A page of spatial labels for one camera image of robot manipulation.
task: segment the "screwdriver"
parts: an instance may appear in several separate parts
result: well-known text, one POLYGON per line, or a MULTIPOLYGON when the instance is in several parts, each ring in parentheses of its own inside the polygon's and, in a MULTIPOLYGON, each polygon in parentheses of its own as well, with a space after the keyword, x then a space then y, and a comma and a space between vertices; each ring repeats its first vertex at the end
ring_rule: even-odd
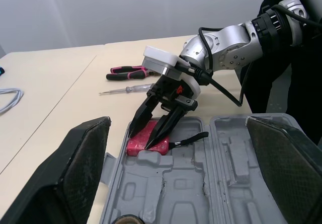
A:
POLYGON ((117 93, 147 92, 151 88, 151 85, 152 84, 126 87, 123 89, 111 90, 108 92, 100 92, 99 94, 100 95, 110 95, 110 94, 117 94, 117 93))

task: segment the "pink object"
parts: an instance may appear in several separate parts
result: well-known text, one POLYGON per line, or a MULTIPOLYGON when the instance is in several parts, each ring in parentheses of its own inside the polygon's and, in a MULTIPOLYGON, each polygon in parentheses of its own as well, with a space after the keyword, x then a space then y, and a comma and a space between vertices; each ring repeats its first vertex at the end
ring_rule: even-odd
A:
MULTIPOLYGON (((150 121, 145 128, 139 132, 135 137, 130 138, 127 143, 126 153, 129 156, 137 156, 141 150, 144 150, 150 134, 156 125, 157 121, 150 121)), ((149 151, 157 151, 161 155, 165 155, 169 150, 169 137, 165 137, 157 145, 149 149, 149 151)))

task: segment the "white wall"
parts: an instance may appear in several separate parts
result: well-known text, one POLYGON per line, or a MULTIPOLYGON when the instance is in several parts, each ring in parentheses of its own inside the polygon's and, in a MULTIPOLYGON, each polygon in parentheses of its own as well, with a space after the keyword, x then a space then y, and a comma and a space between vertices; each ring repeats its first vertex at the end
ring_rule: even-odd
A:
POLYGON ((262 0, 0 0, 12 51, 196 34, 255 18, 262 0))

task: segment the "pliers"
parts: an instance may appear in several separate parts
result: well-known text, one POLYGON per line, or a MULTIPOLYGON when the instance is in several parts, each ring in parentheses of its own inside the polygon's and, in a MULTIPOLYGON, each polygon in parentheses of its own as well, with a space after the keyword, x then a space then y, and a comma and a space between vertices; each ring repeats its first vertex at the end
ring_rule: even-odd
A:
POLYGON ((159 73, 151 71, 143 66, 120 66, 111 68, 111 73, 106 75, 110 81, 125 81, 144 79, 149 76, 160 76, 159 73))

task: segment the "beige tabletop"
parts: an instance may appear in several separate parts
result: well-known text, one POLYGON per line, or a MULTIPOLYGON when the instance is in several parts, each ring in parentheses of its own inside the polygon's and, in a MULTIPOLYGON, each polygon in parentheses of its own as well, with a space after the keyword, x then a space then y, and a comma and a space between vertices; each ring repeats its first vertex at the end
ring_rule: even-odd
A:
MULTIPOLYGON (((99 96, 98 92, 154 83, 157 78, 149 77, 141 81, 130 82, 108 82, 105 80, 105 74, 111 67, 141 65, 142 54, 146 45, 179 54, 183 43, 188 38, 189 36, 184 36, 105 45, 77 80, 70 84, 69 90, 65 92, 58 103, 55 103, 55 107, 50 114, 43 117, 43 122, 38 129, 30 136, 23 148, 0 174, 0 196, 2 197, 0 216, 5 213, 39 164, 58 148, 67 132, 80 123, 101 116, 110 116, 112 126, 106 150, 117 157, 126 127, 132 120, 136 109, 146 98, 146 94, 132 93, 99 96)), ((68 59, 73 61, 72 56, 66 58, 67 61, 68 59)), ((47 58, 37 59, 37 61, 46 62, 47 58)), ((36 77, 37 74, 39 72, 35 71, 32 75, 36 77)), ((214 79, 235 96, 239 95, 240 84, 234 71, 223 70, 216 72, 214 79)), ((18 84, 15 87, 22 88, 23 86, 18 84)), ((25 87, 24 90, 28 93, 29 88, 25 87)), ((41 97, 40 95, 35 96, 33 102, 36 103, 41 97)), ((244 105, 239 108, 212 86, 202 87, 201 95, 197 101, 198 108, 194 112, 189 112, 188 116, 199 116, 206 124, 215 115, 251 112, 247 101, 244 101, 244 105)), ((37 115, 38 108, 30 110, 32 112, 29 113, 29 117, 37 115)), ((154 117, 160 117, 163 114, 165 112, 159 106, 153 112, 154 117)), ((10 124, 17 120, 17 117, 7 118, 7 122, 10 124)), ((88 223, 99 222, 107 191, 108 188, 100 183, 88 223)))

